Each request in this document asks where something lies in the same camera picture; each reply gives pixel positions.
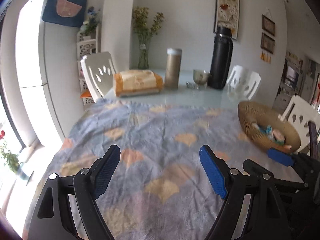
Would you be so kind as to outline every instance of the tan cylindrical container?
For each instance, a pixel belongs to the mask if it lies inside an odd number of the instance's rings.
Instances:
[[[177,89],[181,65],[182,49],[167,49],[167,70],[165,72],[164,86]]]

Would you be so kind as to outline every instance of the glass tabletop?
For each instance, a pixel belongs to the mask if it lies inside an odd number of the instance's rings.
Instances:
[[[160,75],[164,81],[164,69],[151,70]],[[193,72],[181,70],[179,77],[179,87],[176,90],[164,88],[158,94],[117,98],[114,94],[113,89],[111,89],[105,95],[105,98],[119,100],[123,99],[148,104],[197,106],[224,109],[237,109],[238,103],[240,101],[247,100],[246,98],[232,96],[234,95],[234,93],[232,93],[231,88],[229,88],[227,85],[223,90],[216,90],[209,87],[203,87],[197,90],[187,88],[186,82],[193,83]]]

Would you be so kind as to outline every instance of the framed picture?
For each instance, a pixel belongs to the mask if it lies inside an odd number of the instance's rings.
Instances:
[[[231,29],[232,38],[237,40],[239,30],[240,0],[216,0],[214,32],[218,26]]]
[[[261,37],[261,48],[272,53],[275,50],[275,40],[271,37],[269,37],[268,35],[266,35],[265,33],[262,33],[262,37]]]
[[[276,35],[276,24],[264,15],[262,15],[262,29],[273,36]]]

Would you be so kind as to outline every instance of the white chair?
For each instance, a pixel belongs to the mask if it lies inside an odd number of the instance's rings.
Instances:
[[[116,73],[111,54],[101,52],[84,56],[81,60],[84,79],[95,102],[108,93]]]
[[[293,96],[291,98],[281,119],[287,119],[299,134],[301,146],[298,149],[298,152],[310,143],[308,122],[313,121],[316,124],[317,131],[320,128],[320,114],[316,109],[313,109],[307,101],[299,96]]]
[[[233,67],[227,84],[238,96],[251,100],[260,86],[261,77],[258,73],[236,65]]]

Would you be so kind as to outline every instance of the glass vase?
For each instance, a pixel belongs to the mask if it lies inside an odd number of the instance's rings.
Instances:
[[[138,69],[149,69],[149,41],[139,41],[139,48]]]

